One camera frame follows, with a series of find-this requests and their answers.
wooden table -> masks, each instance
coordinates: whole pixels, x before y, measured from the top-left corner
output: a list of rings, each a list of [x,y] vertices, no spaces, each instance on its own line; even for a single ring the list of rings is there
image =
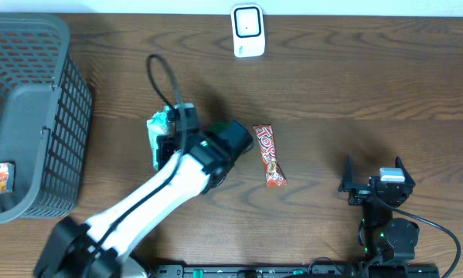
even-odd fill
[[[288,178],[266,188],[256,147],[226,182],[176,209],[136,253],[188,264],[354,260],[361,208],[336,191],[346,155],[361,181],[402,157],[417,186],[403,209],[452,230],[463,247],[463,19],[268,16],[262,57],[236,59],[229,16],[60,15],[96,89],[78,208],[83,221],[149,179],[145,121],[162,102],[145,57],[163,54],[201,121],[271,123]],[[0,225],[0,277],[29,276],[57,220]],[[415,263],[454,258],[420,224]],[[454,277],[463,277],[463,250]]]

small robot arm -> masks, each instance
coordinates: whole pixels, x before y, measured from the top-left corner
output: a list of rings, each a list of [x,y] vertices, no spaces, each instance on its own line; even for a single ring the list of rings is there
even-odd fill
[[[159,155],[161,170],[127,198],[78,225],[70,217],[53,229],[39,258],[34,277],[119,277],[121,266],[136,245],[183,202],[220,185],[238,157],[252,145],[248,130],[236,121],[219,132],[202,132],[193,105],[185,105],[186,146],[168,135]],[[171,181],[165,181],[181,163]]]

white wall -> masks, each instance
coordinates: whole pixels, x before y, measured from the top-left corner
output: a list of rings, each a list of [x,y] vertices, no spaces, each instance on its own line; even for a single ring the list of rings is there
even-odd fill
[[[0,0],[0,12],[227,15],[234,0]],[[268,15],[463,16],[463,0],[256,0]]]

wire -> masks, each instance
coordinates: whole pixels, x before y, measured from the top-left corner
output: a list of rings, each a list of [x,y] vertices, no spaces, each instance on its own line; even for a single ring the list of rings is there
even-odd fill
[[[312,271],[313,271],[312,267],[314,267],[314,265],[316,265],[317,262],[318,262],[319,260],[321,260],[321,259],[323,259],[323,260],[328,260],[328,261],[329,261],[330,263],[332,263],[332,265],[339,271],[339,273],[342,274],[341,269],[332,261],[332,259],[330,259],[330,258],[328,258],[328,257],[319,257],[319,258],[317,258],[317,259],[314,259],[314,260],[310,263],[310,266],[308,266],[308,273],[312,273]]]
[[[367,278],[369,278],[369,267],[372,266],[375,262],[378,262],[379,259],[380,253],[375,255],[372,259],[370,259],[370,261],[363,267],[362,276],[366,276]]]
[[[458,240],[458,238],[448,229],[446,229],[445,227],[437,224],[437,223],[434,223],[430,220],[427,220],[423,217],[420,217],[420,216],[417,216],[417,215],[414,215],[414,214],[411,214],[409,212],[405,212],[405,211],[402,211],[401,209],[398,209],[398,208],[394,208],[390,205],[388,205],[387,203],[385,203],[383,200],[381,200],[379,198],[379,196],[377,195],[377,190],[375,188],[375,186],[373,187],[373,195],[374,195],[374,198],[380,202],[380,204],[385,207],[386,209],[390,209],[392,210],[393,212],[397,212],[401,215],[405,215],[407,217],[410,217],[412,219],[416,219],[418,221],[421,221],[425,224],[428,224],[428,225],[431,225],[433,226],[434,228],[437,228],[437,229],[440,229],[442,232],[445,232],[448,236],[450,236],[453,240],[454,240],[454,244],[456,244],[456,255],[454,256],[454,260],[453,260],[453,263],[451,264],[451,266],[449,267],[448,271],[446,271],[446,273],[442,276],[442,278],[447,278],[451,275],[451,273],[453,272],[454,268],[456,268],[456,266],[458,265],[458,262],[460,260],[460,256],[461,256],[461,244],[460,244],[460,241]]]
[[[177,112],[176,109],[173,107],[173,105],[169,102],[169,100],[166,98],[166,96],[162,93],[161,89],[159,89],[159,86],[154,80],[154,74],[152,73],[152,60],[157,59],[161,65],[164,71],[166,72],[166,75],[169,78],[169,82],[171,83],[171,88],[173,90],[173,93],[175,94],[175,97],[177,98],[177,93],[179,94],[181,98],[181,90],[179,89],[178,82],[176,81],[176,76],[173,73],[171,67],[169,66],[168,62],[159,54],[151,54],[147,57],[147,60],[145,61],[145,69],[147,70],[147,77],[148,81],[150,81],[152,88],[154,91],[158,94],[158,96],[166,103],[166,105],[172,109],[173,112]]]
[[[178,107],[178,110],[176,110],[173,107],[173,105],[168,101],[168,99],[166,99],[166,97],[164,96],[164,94],[162,94],[161,90],[158,88],[157,84],[154,81],[154,77],[152,76],[152,69],[151,69],[151,65],[152,65],[151,62],[152,62],[153,59],[158,60],[162,64],[162,68],[164,69],[166,75],[169,78],[169,81],[171,83],[172,92],[175,94],[176,106]],[[116,230],[116,228],[119,226],[119,224],[121,222],[123,222],[123,220],[126,219],[127,216],[130,215],[130,213],[132,213],[140,205],[142,205],[147,200],[149,200],[153,195],[160,192],[166,185],[171,183],[171,180],[176,176],[176,173],[178,172],[179,167],[181,166],[182,159],[183,159],[183,153],[184,153],[184,151],[186,149],[186,114],[185,114],[184,107],[182,105],[182,91],[179,88],[178,82],[176,81],[175,74],[174,74],[173,70],[171,69],[171,67],[169,66],[168,62],[162,56],[160,56],[159,54],[151,54],[151,55],[149,55],[147,57],[146,61],[145,61],[145,66],[147,68],[148,79],[150,80],[151,85],[154,88],[154,91],[161,97],[161,99],[166,103],[166,105],[171,107],[171,109],[173,109],[176,112],[175,115],[177,115],[177,113],[179,112],[179,115],[180,115],[179,120],[181,121],[181,127],[182,127],[181,151],[179,152],[178,160],[176,161],[176,165],[173,168],[171,174],[162,182],[161,185],[159,185],[156,189],[154,189],[154,191],[150,192],[144,198],[140,199],[140,201],[138,201],[137,203],[132,205],[126,212],[124,212],[122,215],[120,215],[111,224],[111,226],[109,226],[109,229],[107,229],[107,231],[104,233],[102,238],[100,238],[100,240],[96,243],[96,248],[95,248],[93,254],[96,254],[96,253],[99,252],[100,248],[102,247],[102,245],[106,241],[107,237],[109,237],[109,235],[114,230]]]
[[[358,225],[358,243],[360,243],[361,246],[363,246],[363,240],[362,240],[362,229],[363,229],[363,219],[360,220],[360,225]]]

red candy wrapper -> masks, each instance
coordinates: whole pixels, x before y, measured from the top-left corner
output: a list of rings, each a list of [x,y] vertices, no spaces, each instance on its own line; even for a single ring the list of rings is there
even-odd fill
[[[262,161],[264,162],[266,185],[268,187],[286,185],[286,178],[276,160],[276,146],[272,126],[270,124],[262,124],[254,126],[254,130],[257,133]]]

